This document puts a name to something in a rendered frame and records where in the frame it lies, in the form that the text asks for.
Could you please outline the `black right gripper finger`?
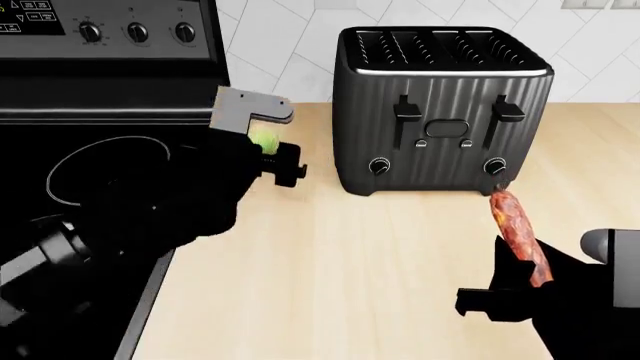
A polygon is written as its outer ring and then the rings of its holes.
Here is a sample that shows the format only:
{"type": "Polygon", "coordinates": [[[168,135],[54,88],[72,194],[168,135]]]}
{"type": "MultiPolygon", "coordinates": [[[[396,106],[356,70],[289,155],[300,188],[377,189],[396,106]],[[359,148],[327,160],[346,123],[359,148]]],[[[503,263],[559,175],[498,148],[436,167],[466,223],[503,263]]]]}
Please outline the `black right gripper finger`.
{"type": "Polygon", "coordinates": [[[455,310],[462,317],[468,312],[482,312],[490,320],[497,320],[498,298],[499,293],[494,290],[459,288],[456,293],[455,310]]]}
{"type": "Polygon", "coordinates": [[[529,280],[535,266],[531,260],[520,260],[507,242],[496,236],[493,280],[529,280]]]}

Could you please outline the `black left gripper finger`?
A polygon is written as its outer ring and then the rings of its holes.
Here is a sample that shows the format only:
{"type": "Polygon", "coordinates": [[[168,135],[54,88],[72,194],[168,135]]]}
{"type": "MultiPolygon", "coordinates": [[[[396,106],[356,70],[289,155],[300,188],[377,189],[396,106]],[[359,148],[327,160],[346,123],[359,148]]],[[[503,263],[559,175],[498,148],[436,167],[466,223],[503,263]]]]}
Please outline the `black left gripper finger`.
{"type": "Polygon", "coordinates": [[[274,155],[262,155],[261,171],[274,175],[274,184],[281,187],[295,187],[299,179],[304,179],[307,165],[299,164],[301,148],[292,143],[279,143],[274,155]]]}

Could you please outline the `red-brown sausage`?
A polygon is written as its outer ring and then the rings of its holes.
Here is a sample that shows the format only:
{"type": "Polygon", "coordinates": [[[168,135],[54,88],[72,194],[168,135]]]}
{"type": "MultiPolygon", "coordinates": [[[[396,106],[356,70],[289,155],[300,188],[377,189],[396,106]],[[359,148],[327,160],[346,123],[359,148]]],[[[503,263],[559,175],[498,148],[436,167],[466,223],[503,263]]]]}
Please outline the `red-brown sausage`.
{"type": "Polygon", "coordinates": [[[491,194],[489,202],[493,218],[511,251],[518,260],[534,263],[529,278],[532,287],[542,287],[543,284],[553,281],[549,262],[517,197],[509,191],[495,191],[491,194]]]}

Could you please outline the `green brussel sprout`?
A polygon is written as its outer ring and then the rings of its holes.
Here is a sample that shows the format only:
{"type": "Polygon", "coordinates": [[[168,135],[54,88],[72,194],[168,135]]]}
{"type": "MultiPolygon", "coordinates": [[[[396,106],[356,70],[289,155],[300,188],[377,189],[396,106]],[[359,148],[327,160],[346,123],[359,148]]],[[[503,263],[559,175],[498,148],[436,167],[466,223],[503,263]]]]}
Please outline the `green brussel sprout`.
{"type": "Polygon", "coordinates": [[[263,155],[275,155],[278,152],[279,135],[267,125],[263,125],[261,122],[252,122],[249,125],[248,137],[252,143],[261,147],[263,155]]]}

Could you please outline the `black toaster lever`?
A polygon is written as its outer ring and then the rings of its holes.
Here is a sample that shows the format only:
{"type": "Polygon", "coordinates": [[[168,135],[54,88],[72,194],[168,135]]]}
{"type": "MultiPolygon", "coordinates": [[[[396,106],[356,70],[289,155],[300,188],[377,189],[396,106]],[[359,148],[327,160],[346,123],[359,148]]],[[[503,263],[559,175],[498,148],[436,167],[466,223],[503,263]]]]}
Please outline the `black toaster lever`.
{"type": "Polygon", "coordinates": [[[525,113],[517,104],[506,101],[506,95],[498,95],[495,103],[492,104],[491,120],[483,141],[483,148],[491,148],[492,141],[500,123],[521,122],[525,117],[525,113]]]}
{"type": "Polygon", "coordinates": [[[422,113],[416,104],[408,101],[408,95],[399,95],[397,104],[393,105],[395,115],[394,128],[394,149],[400,149],[404,126],[406,123],[419,122],[422,119],[422,113]]]}

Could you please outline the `black electric stove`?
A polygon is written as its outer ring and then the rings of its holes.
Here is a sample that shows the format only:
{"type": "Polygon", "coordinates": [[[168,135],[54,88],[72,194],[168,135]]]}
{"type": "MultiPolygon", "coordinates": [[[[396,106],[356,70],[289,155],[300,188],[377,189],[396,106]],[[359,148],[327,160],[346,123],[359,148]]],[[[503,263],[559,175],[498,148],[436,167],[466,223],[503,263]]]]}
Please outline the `black electric stove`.
{"type": "Polygon", "coordinates": [[[216,0],[50,0],[65,35],[0,36],[0,131],[15,126],[207,127],[229,83],[216,0]],[[96,23],[102,41],[79,34],[96,23]],[[174,27],[194,27],[189,44],[174,27]],[[126,27],[141,23],[136,44],[126,27]]]}

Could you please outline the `black stove knob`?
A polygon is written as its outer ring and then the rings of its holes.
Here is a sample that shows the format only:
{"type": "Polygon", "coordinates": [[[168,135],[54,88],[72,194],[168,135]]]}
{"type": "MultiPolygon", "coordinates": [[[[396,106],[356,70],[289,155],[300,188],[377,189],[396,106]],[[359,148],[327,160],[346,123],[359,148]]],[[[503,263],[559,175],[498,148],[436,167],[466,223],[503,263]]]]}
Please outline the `black stove knob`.
{"type": "Polygon", "coordinates": [[[142,44],[148,40],[148,30],[141,23],[130,23],[126,27],[128,37],[136,44],[142,44]]]}
{"type": "Polygon", "coordinates": [[[191,43],[192,41],[194,41],[196,36],[194,27],[186,22],[178,23],[174,27],[174,34],[176,38],[183,44],[191,43]]]}
{"type": "Polygon", "coordinates": [[[84,41],[89,44],[102,41],[102,32],[96,23],[91,21],[82,21],[78,25],[78,31],[84,41]]]}

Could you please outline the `black four-slot toaster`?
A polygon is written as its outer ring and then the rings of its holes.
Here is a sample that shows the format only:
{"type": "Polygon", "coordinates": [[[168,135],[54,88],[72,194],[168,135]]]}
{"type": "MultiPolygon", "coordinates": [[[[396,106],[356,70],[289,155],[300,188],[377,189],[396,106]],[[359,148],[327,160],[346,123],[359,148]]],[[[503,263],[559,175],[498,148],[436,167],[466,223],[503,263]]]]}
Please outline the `black four-slot toaster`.
{"type": "Polygon", "coordinates": [[[512,35],[488,26],[354,26],[337,39],[332,138],[339,182],[350,194],[507,188],[518,176],[541,122],[554,70],[512,35]],[[422,119],[406,123],[394,149],[393,105],[408,95],[422,119]],[[500,123],[483,141],[498,95],[526,117],[500,123]],[[369,162],[391,167],[374,176],[369,162]],[[504,158],[489,176],[483,165],[504,158]]]}

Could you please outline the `stove control display panel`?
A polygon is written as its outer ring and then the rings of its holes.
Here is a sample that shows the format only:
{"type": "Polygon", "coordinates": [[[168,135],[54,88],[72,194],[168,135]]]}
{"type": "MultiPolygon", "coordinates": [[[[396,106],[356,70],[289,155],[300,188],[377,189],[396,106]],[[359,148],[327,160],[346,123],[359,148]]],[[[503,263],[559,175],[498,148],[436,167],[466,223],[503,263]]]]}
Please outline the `stove control display panel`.
{"type": "Polygon", "coordinates": [[[0,0],[0,36],[60,36],[65,31],[50,0],[0,0]]]}

